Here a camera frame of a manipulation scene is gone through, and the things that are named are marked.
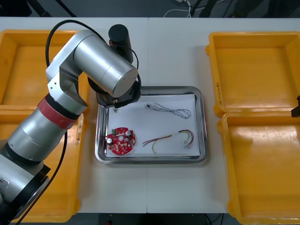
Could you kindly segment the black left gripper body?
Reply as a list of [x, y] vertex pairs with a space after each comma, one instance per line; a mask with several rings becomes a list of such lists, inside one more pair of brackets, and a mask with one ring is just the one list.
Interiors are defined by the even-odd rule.
[[141, 96], [141, 81], [135, 81], [132, 87], [120, 97], [112, 97], [100, 87], [95, 85], [97, 102], [104, 108], [113, 107], [119, 104], [120, 108], [138, 101]]

